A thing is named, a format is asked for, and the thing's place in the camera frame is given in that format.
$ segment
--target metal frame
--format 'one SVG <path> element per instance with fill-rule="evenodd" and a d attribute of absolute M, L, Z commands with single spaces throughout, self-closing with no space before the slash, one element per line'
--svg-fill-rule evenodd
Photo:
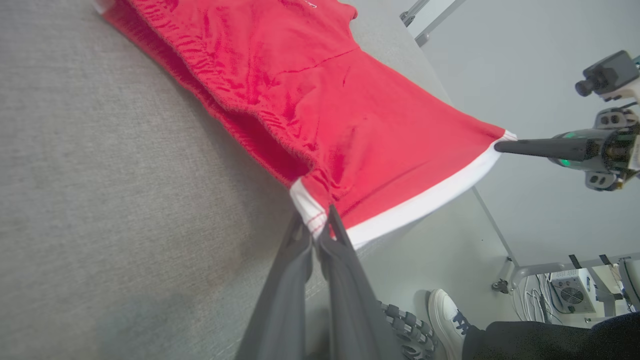
<path fill-rule="evenodd" d="M 621 266 L 624 266 L 628 260 L 640 259 L 640 253 L 633 253 L 627 256 L 622 256 L 617 258 Z M 616 316 L 616 300 L 620 299 L 620 294 L 612 293 L 611 290 L 605 285 L 600 276 L 593 270 L 594 266 L 604 265 L 601 260 L 590 260 L 590 261 L 581 261 L 581 265 L 584 268 L 589 270 L 589 274 L 593 279 L 593 283 L 596 285 L 596 297 L 599 302 L 602 302 L 604 305 L 604 313 L 605 317 L 613 317 Z M 573 264 L 560 264 L 560 263 L 551 263 L 551 264 L 542 264 L 542 265 L 533 265 L 533 266 L 517 266 L 511 257 L 507 257 L 506 261 L 500 271 L 499 280 L 494 282 L 491 285 L 491 289 L 496 292 L 501 292 L 505 294 L 513 294 L 515 288 L 520 284 L 520 282 L 531 275 L 539 275 L 539 274 L 548 274 L 552 272 L 560 272 L 565 270 L 575 269 L 576 267 Z M 633 292 L 633 284 L 631 279 L 627 275 L 627 272 L 620 271 L 620 277 L 622 280 L 622 285 L 627 291 L 627 295 L 631 300 L 631 303 L 634 305 L 636 309 L 640 309 L 640 298 L 636 296 Z"/>

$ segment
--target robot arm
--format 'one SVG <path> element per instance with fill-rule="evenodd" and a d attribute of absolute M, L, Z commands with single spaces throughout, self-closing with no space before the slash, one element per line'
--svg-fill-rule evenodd
<path fill-rule="evenodd" d="M 585 80 L 575 85 L 578 94 L 598 94 L 605 102 L 633 99 L 619 108 L 598 113 L 591 129 L 559 134 L 551 139 L 500 142 L 499 152 L 543 156 L 562 167 L 585 172 L 585 185 L 614 191 L 640 172 L 640 123 L 628 107 L 640 100 L 640 57 L 619 51 L 584 70 Z"/>

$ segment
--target white hem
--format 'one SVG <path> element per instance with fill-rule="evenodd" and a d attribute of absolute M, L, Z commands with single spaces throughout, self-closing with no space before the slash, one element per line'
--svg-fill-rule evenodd
<path fill-rule="evenodd" d="M 505 131 L 502 138 L 492 142 L 487 150 L 457 173 L 411 199 L 347 229 L 353 247 L 360 248 L 379 236 L 426 216 L 469 190 L 491 170 L 500 157 L 493 146 L 497 142 L 510 140 L 516 140 L 516 136 Z M 323 207 L 309 194 L 300 179 L 291 186 L 289 194 L 309 231 L 317 238 L 327 219 Z"/>

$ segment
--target electronic device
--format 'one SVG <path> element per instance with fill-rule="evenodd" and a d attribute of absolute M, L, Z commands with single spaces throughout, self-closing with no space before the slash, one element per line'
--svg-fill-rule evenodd
<path fill-rule="evenodd" d="M 633 99 L 634 102 L 604 109 L 591 129 L 569 131 L 551 139 L 496 143 L 499 152 L 543 156 L 562 167 L 585 172 L 585 185 L 597 191 L 614 191 L 640 172 L 640 124 L 629 109 L 640 101 L 640 56 L 631 59 L 626 51 L 598 61 L 584 70 L 585 80 L 575 84 L 581 96 L 592 92 L 605 102 Z"/>
<path fill-rule="evenodd" d="M 560 304 L 567 312 L 596 312 L 596 288 L 589 270 L 581 268 L 554 272 L 551 274 L 551 285 L 555 291 L 551 296 L 560 299 Z"/>

